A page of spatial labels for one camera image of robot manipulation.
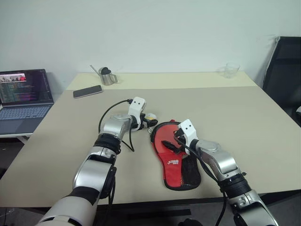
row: clear glass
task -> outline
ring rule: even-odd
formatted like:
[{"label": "clear glass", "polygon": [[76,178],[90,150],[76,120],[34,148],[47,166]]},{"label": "clear glass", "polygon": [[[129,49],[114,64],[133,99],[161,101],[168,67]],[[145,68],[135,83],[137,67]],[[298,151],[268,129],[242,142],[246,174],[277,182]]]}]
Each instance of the clear glass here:
[{"label": "clear glass", "polygon": [[224,77],[227,79],[233,78],[236,76],[236,73],[238,72],[240,68],[239,64],[236,63],[227,63],[225,72],[224,72]]}]

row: black phone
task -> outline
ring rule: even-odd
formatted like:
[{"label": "black phone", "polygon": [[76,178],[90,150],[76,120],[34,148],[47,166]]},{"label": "black phone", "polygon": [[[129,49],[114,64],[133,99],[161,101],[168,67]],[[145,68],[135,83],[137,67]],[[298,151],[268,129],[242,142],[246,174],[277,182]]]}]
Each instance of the black phone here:
[{"label": "black phone", "polygon": [[96,94],[96,93],[101,93],[102,91],[103,90],[102,90],[102,87],[100,85],[92,86],[92,87],[89,87],[89,88],[84,88],[84,89],[79,89],[79,90],[73,91],[73,97],[75,99],[80,98],[80,97],[86,97],[86,96],[93,95],[93,94]]}]

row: black office chair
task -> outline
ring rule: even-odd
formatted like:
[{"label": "black office chair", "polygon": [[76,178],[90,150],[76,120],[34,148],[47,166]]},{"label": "black office chair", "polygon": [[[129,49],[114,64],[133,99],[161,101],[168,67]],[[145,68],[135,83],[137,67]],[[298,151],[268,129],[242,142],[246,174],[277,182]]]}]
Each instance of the black office chair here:
[{"label": "black office chair", "polygon": [[301,126],[301,37],[279,37],[262,89]]}]

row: laptop keyboard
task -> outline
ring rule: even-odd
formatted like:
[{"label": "laptop keyboard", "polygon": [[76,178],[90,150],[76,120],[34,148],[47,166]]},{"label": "laptop keyboard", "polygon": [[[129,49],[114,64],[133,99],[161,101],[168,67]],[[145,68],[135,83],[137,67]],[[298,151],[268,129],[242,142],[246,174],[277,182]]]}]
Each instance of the laptop keyboard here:
[{"label": "laptop keyboard", "polygon": [[0,111],[0,120],[43,118],[50,106],[27,108],[4,108]]}]

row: silver arm segment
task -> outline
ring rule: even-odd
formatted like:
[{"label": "silver arm segment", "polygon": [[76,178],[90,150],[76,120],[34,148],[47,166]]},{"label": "silver arm segment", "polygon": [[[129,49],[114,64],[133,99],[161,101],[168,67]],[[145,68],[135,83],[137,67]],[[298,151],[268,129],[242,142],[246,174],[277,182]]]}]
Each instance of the silver arm segment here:
[{"label": "silver arm segment", "polygon": [[[115,183],[117,169],[114,163],[120,153],[122,138],[133,126],[133,131],[143,128],[145,106],[144,99],[135,97],[128,114],[111,116],[105,122],[74,177],[71,194],[55,203],[37,226],[92,225],[99,199],[106,198]],[[158,121],[147,122],[153,125]]]},{"label": "silver arm segment", "polygon": [[228,196],[229,204],[236,212],[237,226],[278,226],[275,218],[255,190],[251,189],[233,157],[219,143],[200,140],[189,119],[178,125],[186,140],[186,146],[199,153],[216,176],[221,191]]}]

